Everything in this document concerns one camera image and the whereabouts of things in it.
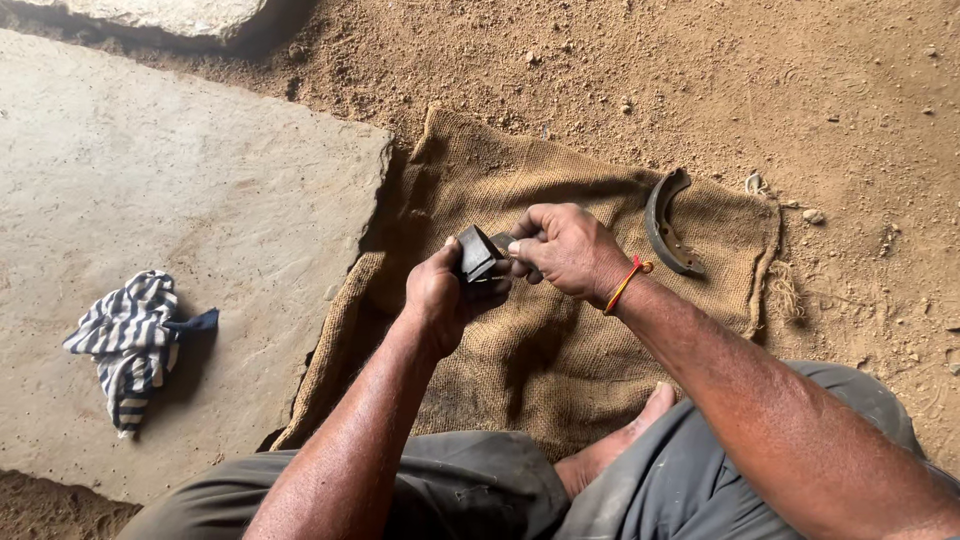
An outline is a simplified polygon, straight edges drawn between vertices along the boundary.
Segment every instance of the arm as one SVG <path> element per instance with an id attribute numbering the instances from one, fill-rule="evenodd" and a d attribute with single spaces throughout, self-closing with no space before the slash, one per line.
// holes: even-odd
<path id="1" fill-rule="evenodd" d="M 382 535 L 400 455 L 437 362 L 464 326 L 500 306 L 510 282 L 461 291 L 450 268 L 453 238 L 407 280 L 407 302 L 344 398 L 267 493 L 246 539 L 374 538 Z M 501 274 L 506 261 L 496 267 Z"/>
<path id="2" fill-rule="evenodd" d="M 632 268 L 575 205 L 530 207 L 513 230 L 514 273 L 603 308 Z M 638 275 L 614 309 L 707 419 L 760 497 L 813 538 L 960 532 L 952 499 L 907 450 L 855 411 L 668 288 Z"/>

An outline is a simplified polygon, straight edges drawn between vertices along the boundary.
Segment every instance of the hand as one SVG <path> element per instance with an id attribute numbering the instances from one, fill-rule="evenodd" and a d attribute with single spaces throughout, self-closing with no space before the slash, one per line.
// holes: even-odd
<path id="1" fill-rule="evenodd" d="M 451 236 L 440 251 L 410 271 L 407 303 L 401 317 L 423 324 L 430 344 L 440 357 L 449 356 L 460 345 L 464 328 L 473 319 L 507 301 L 510 280 L 461 283 L 453 274 L 463 247 Z M 510 270 L 510 262 L 499 260 L 491 269 L 495 276 Z"/>
<path id="2" fill-rule="evenodd" d="M 546 278 L 599 309 L 607 306 L 633 265 L 597 218 L 574 204 L 533 205 L 511 230 L 513 274 L 530 284 Z M 531 270 L 531 262 L 539 270 Z"/>

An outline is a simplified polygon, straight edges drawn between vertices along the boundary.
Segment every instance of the hairy forearm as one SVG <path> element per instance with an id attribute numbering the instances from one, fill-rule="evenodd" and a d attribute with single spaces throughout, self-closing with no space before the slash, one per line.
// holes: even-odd
<path id="1" fill-rule="evenodd" d="M 646 278 L 631 282 L 615 314 L 690 396 L 754 489 L 800 532 L 955 533 L 957 502 L 923 464 L 812 380 Z"/>
<path id="2" fill-rule="evenodd" d="M 244 538 L 379 537 L 403 446 L 439 359 L 423 323 L 401 313 L 277 479 Z"/>

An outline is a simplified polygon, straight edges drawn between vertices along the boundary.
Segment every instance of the brake lining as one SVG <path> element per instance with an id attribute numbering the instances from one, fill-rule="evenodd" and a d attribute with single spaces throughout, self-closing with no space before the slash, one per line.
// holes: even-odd
<path id="1" fill-rule="evenodd" d="M 647 198 L 643 211 L 643 227 L 654 253 L 667 268 L 685 276 L 703 276 L 704 266 L 693 250 L 686 247 L 666 219 L 667 207 L 674 195 L 690 186 L 690 177 L 683 169 L 676 169 L 659 181 Z"/>

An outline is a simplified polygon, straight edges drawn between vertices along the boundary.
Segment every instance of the man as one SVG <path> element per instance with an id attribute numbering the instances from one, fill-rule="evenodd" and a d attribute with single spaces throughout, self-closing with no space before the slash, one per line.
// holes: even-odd
<path id="1" fill-rule="evenodd" d="M 575 205 L 532 206 L 512 233 L 522 238 L 513 266 L 502 261 L 498 274 L 546 279 L 600 309 L 633 268 Z M 510 289 L 461 284 L 451 270 L 460 255 L 449 238 L 414 268 L 382 345 L 301 450 L 224 462 L 144 508 L 121 538 L 960 534 L 955 480 L 922 461 L 909 417 L 879 382 L 780 362 L 639 274 L 612 315 L 688 400 L 674 405 L 673 388 L 659 385 L 628 426 L 553 466 L 521 433 L 408 440 L 437 362 Z"/>

